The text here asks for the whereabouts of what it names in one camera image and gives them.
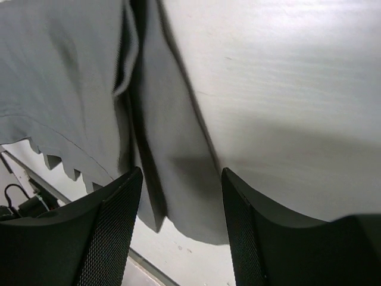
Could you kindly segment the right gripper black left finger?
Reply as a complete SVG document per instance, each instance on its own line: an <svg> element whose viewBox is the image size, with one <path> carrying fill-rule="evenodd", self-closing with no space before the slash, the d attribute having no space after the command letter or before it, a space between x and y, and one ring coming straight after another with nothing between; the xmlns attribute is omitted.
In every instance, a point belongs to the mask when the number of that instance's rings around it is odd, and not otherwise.
<svg viewBox="0 0 381 286"><path fill-rule="evenodd" d="M1 222L2 285L121 285L143 174L38 217Z"/></svg>

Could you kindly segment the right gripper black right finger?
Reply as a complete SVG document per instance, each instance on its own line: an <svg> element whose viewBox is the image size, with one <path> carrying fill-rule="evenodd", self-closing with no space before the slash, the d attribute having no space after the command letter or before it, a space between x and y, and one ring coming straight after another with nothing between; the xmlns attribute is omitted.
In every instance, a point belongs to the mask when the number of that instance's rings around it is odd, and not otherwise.
<svg viewBox="0 0 381 286"><path fill-rule="evenodd" d="M379 285L380 215L325 222L266 197L229 168L223 205L237 285Z"/></svg>

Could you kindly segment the grey pleated skirt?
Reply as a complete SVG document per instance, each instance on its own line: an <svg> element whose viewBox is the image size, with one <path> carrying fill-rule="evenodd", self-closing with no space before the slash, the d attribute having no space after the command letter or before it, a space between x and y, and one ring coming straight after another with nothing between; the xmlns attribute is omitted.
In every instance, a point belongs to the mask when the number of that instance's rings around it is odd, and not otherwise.
<svg viewBox="0 0 381 286"><path fill-rule="evenodd" d="M2 1L1 143L88 191L143 170L139 217L227 244L220 168L158 1Z"/></svg>

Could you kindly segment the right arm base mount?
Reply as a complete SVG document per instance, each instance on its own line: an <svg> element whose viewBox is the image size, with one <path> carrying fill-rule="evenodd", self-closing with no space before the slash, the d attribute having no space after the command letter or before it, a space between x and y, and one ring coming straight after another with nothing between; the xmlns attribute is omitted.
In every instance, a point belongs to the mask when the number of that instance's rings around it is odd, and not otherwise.
<svg viewBox="0 0 381 286"><path fill-rule="evenodd" d="M26 201L17 207L13 205L8 193L11 188L18 188L26 197ZM1 205L1 222L24 217L38 217L43 213L59 208L58 199L43 188L35 189L33 196L30 196L20 185L9 184L4 189L4 196L7 205Z"/></svg>

